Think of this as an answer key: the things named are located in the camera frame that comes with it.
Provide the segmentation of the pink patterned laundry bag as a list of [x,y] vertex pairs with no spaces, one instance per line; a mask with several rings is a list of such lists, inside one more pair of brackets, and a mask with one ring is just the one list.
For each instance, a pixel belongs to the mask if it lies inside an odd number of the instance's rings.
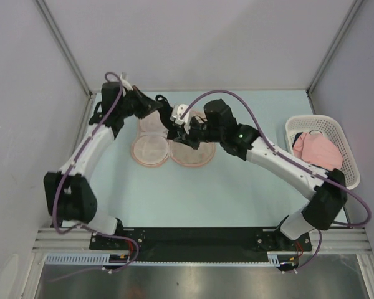
[[201,143],[198,149],[193,149],[168,140],[167,133],[158,112],[140,120],[137,137],[130,147],[132,158],[145,167],[159,167],[172,159],[189,168],[202,167],[214,158],[214,143]]

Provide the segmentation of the black bra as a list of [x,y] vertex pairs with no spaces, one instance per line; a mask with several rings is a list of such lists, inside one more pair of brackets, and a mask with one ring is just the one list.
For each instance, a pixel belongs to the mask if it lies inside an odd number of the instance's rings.
[[160,120],[161,120],[162,125],[167,130],[169,130],[170,128],[175,126],[174,124],[172,124],[170,120],[173,107],[168,103],[167,98],[164,97],[163,95],[157,95],[155,97],[155,100],[159,101],[162,104],[162,107],[159,108],[158,113],[160,114]]

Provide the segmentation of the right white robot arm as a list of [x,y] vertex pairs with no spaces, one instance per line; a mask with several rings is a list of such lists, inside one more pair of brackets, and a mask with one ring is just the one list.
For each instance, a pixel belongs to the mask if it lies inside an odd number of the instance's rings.
[[187,105],[166,105],[160,120],[168,139],[194,150],[201,143],[219,143],[227,154],[267,169],[308,200],[277,226],[275,242],[280,249],[291,249],[301,235],[314,229],[330,228],[347,201],[341,171],[312,166],[273,145],[259,130],[238,123],[222,99],[205,104],[204,114],[204,118],[191,116]]

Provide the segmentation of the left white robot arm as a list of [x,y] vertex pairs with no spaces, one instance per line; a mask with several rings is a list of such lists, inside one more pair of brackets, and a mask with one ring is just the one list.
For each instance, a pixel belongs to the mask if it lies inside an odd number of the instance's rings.
[[98,208],[90,179],[125,119],[131,116],[143,119],[154,112],[169,116],[171,111],[165,99],[152,99],[126,81],[102,85],[101,99],[94,106],[82,141],[58,171],[49,171],[44,176],[47,209],[59,234],[68,232],[60,228],[60,223],[71,221],[75,227],[80,225],[104,234],[103,241],[112,249],[124,244],[125,233],[118,229],[120,220]]

